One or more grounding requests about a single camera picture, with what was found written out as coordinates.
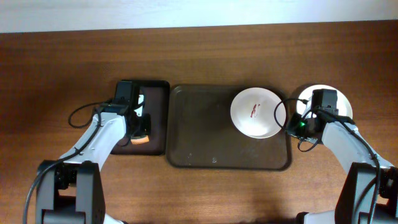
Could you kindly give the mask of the orange green scrub sponge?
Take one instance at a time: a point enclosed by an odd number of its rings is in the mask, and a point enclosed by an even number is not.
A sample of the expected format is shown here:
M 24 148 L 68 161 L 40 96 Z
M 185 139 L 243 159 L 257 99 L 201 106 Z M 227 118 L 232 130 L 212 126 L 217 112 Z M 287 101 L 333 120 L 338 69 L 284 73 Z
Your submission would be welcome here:
M 148 136 L 145 136 L 143 138 L 132 138 L 131 139 L 131 144 L 133 144 L 133 145 L 145 144 L 147 142 L 149 142 Z

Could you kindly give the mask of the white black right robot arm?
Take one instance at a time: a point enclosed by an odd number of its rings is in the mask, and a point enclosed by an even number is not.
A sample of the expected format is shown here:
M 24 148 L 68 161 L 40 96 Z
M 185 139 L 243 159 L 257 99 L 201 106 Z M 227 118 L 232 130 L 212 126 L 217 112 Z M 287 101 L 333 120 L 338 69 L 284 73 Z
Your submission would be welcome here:
M 294 113 L 287 133 L 322 144 L 347 173 L 334 210 L 301 212 L 296 223 L 397 223 L 397 167 L 383 159 L 348 116 L 314 109 L 315 117 Z

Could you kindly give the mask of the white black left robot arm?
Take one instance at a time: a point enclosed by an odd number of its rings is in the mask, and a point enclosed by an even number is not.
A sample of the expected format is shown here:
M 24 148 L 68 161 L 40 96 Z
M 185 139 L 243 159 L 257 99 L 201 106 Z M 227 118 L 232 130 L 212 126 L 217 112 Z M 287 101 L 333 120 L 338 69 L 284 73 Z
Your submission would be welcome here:
M 29 190 L 36 195 L 35 222 L 119 223 L 106 213 L 101 168 L 122 138 L 141 138 L 149 131 L 148 114 L 95 109 L 78 142 L 59 159 L 39 165 Z

